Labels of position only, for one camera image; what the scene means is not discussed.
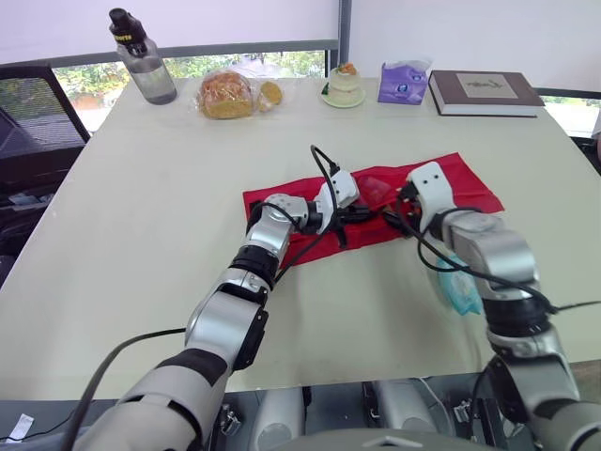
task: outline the bread loaf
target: bread loaf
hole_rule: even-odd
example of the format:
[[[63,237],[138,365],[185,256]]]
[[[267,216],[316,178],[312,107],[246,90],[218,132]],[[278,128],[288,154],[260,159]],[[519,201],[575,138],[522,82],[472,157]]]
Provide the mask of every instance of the bread loaf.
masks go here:
[[[211,73],[200,86],[198,104],[206,117],[232,119],[253,113],[249,81],[231,70]]]

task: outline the tissue box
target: tissue box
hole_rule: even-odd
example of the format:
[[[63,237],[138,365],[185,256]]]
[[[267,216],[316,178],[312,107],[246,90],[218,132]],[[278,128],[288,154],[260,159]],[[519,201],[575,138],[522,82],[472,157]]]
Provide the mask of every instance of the tissue box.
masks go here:
[[[411,65],[407,62],[382,64],[378,101],[419,105],[428,88],[426,69],[424,65]]]

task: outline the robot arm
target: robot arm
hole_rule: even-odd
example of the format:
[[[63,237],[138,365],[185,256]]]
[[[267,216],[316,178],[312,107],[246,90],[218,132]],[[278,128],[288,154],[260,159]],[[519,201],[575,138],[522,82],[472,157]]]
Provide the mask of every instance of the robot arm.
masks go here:
[[[75,444],[86,451],[193,451],[207,440],[219,412],[227,379],[251,365],[263,339],[273,289],[290,235],[321,233],[335,209],[359,196],[344,170],[331,176],[336,204],[326,183],[313,201],[286,194],[266,199],[285,210],[262,207],[245,243],[194,310],[185,349],[150,370]]]
[[[437,163],[414,170],[408,191],[422,209],[420,230],[443,241],[471,270],[539,288],[534,256],[501,218],[455,210],[453,192]],[[487,338],[496,356],[489,364],[503,415],[525,423],[550,451],[601,447],[601,406],[579,401],[578,388],[548,305],[531,293],[476,278]]]

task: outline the black cable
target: black cable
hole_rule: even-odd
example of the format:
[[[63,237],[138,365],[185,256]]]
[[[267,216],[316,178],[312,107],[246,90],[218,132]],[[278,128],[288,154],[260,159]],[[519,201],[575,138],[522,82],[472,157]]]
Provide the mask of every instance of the black cable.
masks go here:
[[[476,382],[473,384],[473,390],[471,391],[471,402],[470,402],[470,420],[468,421],[468,438],[471,439],[473,437],[473,420],[476,416],[476,406],[478,399],[478,390],[480,389],[480,385],[482,381],[485,379],[486,371],[488,370],[488,365],[486,365],[485,369],[478,375],[476,378]]]
[[[73,413],[75,412],[75,409],[73,409],[69,415],[67,416],[67,418],[65,418],[63,421],[61,421],[60,423],[58,423],[55,426],[52,426],[50,429],[48,430],[44,430],[42,432],[36,432],[34,434],[29,434],[29,435],[25,435],[22,439],[15,439],[14,437],[10,437],[9,435],[7,435],[6,437],[0,437],[0,441],[4,441],[4,440],[28,440],[28,439],[33,439],[34,437],[38,437],[40,435],[46,435],[46,434],[50,434],[51,432],[57,430],[58,428],[60,428],[61,426],[63,426],[65,423],[67,423],[70,418],[73,416]]]
[[[313,155],[313,158],[317,163],[317,167],[319,167],[319,171],[321,172],[324,179],[326,180],[326,183],[328,184],[328,190],[330,191],[331,204],[333,205],[333,211],[331,213],[331,218],[330,218],[330,221],[328,222],[328,225],[326,225],[326,228],[324,228],[323,231],[319,235],[317,235],[317,238],[315,238],[313,241],[311,241],[305,247],[300,249],[299,252],[295,256],[293,256],[288,261],[288,263],[278,272],[278,274],[273,279],[274,284],[277,284],[280,281],[280,279],[284,276],[284,274],[286,274],[286,272],[290,268],[292,268],[292,266],[294,266],[297,263],[297,261],[299,261],[301,259],[302,256],[304,256],[307,252],[309,252],[311,249],[313,249],[315,246],[317,246],[319,244],[319,242],[323,239],[323,237],[326,235],[326,233],[328,233],[330,231],[330,229],[336,222],[337,205],[338,205],[338,202],[336,201],[336,192],[334,191],[334,187],[331,183],[330,176],[328,175],[326,168],[323,167],[323,164],[319,160],[319,157],[317,156],[317,154],[321,155],[330,164],[330,170],[332,172],[335,172],[337,170],[338,165],[335,162],[333,162],[330,158],[328,158],[328,156],[325,153],[323,153],[317,146],[311,145],[311,155]]]
[[[330,167],[338,167],[338,164],[336,164],[334,161],[331,160],[331,158],[326,155],[320,148],[318,148],[317,146],[313,146],[311,145],[311,152],[314,153],[314,157],[315,157],[315,153],[318,153],[321,158],[323,158],[326,162],[328,162],[328,164],[330,165]]]
[[[557,310],[562,312],[563,310],[570,310],[571,308],[586,307],[587,305],[598,305],[601,301],[588,301],[586,303],[569,303],[568,305],[562,305],[557,307]]]
[[[294,229],[297,232],[301,231],[301,227],[299,226],[299,221],[295,220],[290,213],[288,213],[286,210],[284,210],[282,207],[272,204],[270,202],[259,202],[256,205],[253,206],[253,209],[251,210],[251,214],[248,218],[248,222],[246,223],[246,233],[249,232],[249,230],[251,229],[252,226],[254,226],[254,224],[260,219],[261,217],[261,212],[263,210],[263,207],[271,207],[274,210],[278,210],[280,213],[283,214],[283,216],[290,221],[290,224],[292,224],[294,226]]]
[[[515,288],[515,289],[520,289],[522,291],[525,291],[528,294],[530,294],[534,299],[537,299],[538,301],[540,301],[541,303],[543,303],[543,305],[545,306],[545,309],[550,314],[556,314],[559,311],[557,309],[557,307],[555,307],[551,303],[551,301],[547,298],[547,296],[545,296],[543,293],[541,293],[537,289],[534,289],[532,287],[528,287],[527,285],[523,285],[523,284],[519,284],[519,283],[516,283],[516,282],[512,282],[511,280],[507,280],[507,279],[504,279],[502,277],[497,277],[495,275],[486,274],[485,272],[474,271],[474,270],[470,269],[469,267],[461,266],[457,262],[452,261],[450,258],[448,258],[447,256],[445,256],[433,244],[431,244],[428,240],[426,240],[422,236],[422,234],[418,233],[408,223],[408,221],[405,219],[405,217],[403,216],[403,213],[401,211],[401,198],[400,197],[396,198],[396,213],[398,214],[399,221],[401,222],[401,224],[403,225],[403,227],[409,232],[409,234],[411,234],[419,242],[421,242],[423,246],[427,247],[435,256],[439,257],[442,261],[444,261],[449,266],[451,266],[451,268],[455,268],[457,270],[465,272],[465,273],[467,273],[469,275],[472,275],[473,277],[478,277],[480,279],[485,279],[485,280],[487,280],[489,282],[493,282],[495,284],[499,284],[499,285],[501,285],[503,287]]]
[[[420,260],[422,261],[422,263],[424,264],[425,267],[427,267],[427,268],[429,268],[429,269],[431,269],[433,271],[436,271],[436,272],[458,272],[458,271],[461,271],[461,270],[458,270],[456,268],[441,268],[439,266],[433,265],[432,263],[430,263],[428,260],[425,259],[425,257],[424,257],[424,249],[423,249],[422,246],[423,246],[422,242],[418,241],[417,242],[417,255],[418,255],[418,257],[420,258]]]
[[[73,417],[67,427],[67,431],[65,432],[65,437],[60,446],[60,451],[71,451],[73,449],[73,445],[75,444],[75,440],[77,439],[77,434],[79,432],[82,423],[84,422],[85,414],[92,403],[92,398],[96,393],[96,389],[98,388],[100,381],[102,380],[102,376],[108,369],[109,365],[114,361],[117,355],[123,351],[129,345],[137,343],[138,341],[147,340],[149,338],[154,338],[157,336],[171,335],[171,334],[182,334],[186,332],[185,328],[181,329],[168,329],[165,331],[153,332],[150,334],[141,334],[137,335],[129,340],[124,341],[119,344],[116,348],[114,348],[102,361],[99,367],[96,369],[96,372],[92,376],[92,379],[87,383],[87,386],[84,390],[84,394],[81,399],[77,403],[75,410],[73,412]]]

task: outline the trees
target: trees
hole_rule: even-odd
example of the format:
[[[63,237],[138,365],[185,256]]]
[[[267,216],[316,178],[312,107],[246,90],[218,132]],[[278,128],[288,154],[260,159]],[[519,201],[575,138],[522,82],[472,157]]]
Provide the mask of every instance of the trees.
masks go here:
[[[320,51],[215,54],[165,58],[164,61],[173,77],[191,78],[203,77],[211,70],[257,59],[282,68],[281,75],[286,77],[322,77],[325,70],[324,52]],[[130,80],[121,62],[58,68],[54,69],[54,73],[72,101],[82,97],[94,97],[101,101],[107,93],[122,89]]]

